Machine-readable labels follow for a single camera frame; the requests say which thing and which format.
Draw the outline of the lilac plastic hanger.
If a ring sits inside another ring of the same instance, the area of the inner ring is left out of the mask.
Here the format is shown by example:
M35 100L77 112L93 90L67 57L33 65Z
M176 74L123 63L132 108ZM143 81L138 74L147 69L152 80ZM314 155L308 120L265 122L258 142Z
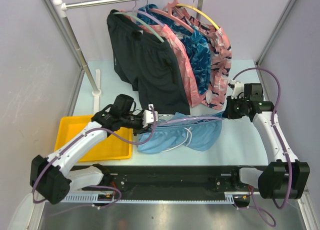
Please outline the lilac plastic hanger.
M188 124L194 124L198 122L205 122L205 121L222 121L223 118L217 117L217 116L196 116L196 117L185 117L185 118L179 118L179 119L173 119L164 121L161 123L157 123L157 127L165 127L165 126L177 126L177 125L188 125Z

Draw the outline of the light blue mesh shorts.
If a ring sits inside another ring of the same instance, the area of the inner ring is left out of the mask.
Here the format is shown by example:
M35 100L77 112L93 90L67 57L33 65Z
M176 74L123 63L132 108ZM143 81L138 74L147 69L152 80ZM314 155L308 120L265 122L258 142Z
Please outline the light blue mesh shorts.
M219 112L211 115L223 118ZM189 117L176 113L169 120ZM188 125L156 127L155 131L147 131L140 134L139 141L146 143L139 145L137 151L145 154L157 154L168 152L180 146L185 146L196 151L206 151L214 145L222 131L222 121L201 121Z

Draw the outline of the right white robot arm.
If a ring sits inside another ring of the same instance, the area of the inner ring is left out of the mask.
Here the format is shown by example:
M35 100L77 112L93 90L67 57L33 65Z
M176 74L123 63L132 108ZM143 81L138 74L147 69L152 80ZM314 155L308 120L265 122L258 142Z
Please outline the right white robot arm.
M264 199L300 199L310 174L308 163L301 162L293 153L273 113L274 104L264 100L260 83L228 84L232 94L227 97L223 117L240 119L249 117L257 129L265 148L268 166L263 170L242 167L231 177L230 184L242 191L248 185L259 190Z

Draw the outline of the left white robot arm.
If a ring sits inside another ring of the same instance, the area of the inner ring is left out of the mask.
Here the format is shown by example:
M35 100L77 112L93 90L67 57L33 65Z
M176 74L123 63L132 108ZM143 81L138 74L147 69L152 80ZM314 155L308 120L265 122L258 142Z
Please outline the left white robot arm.
M31 193L40 194L44 201L55 205L60 203L70 192L89 188L110 190L121 196L121 191L111 185L110 171L100 164L80 170L73 170L74 165L93 147L109 136L126 142L116 134L120 128L135 131L156 128L157 117L153 104L135 115L136 103L128 95L120 94L113 104L107 105L94 114L88 124L69 142L47 157L37 155L31 162Z

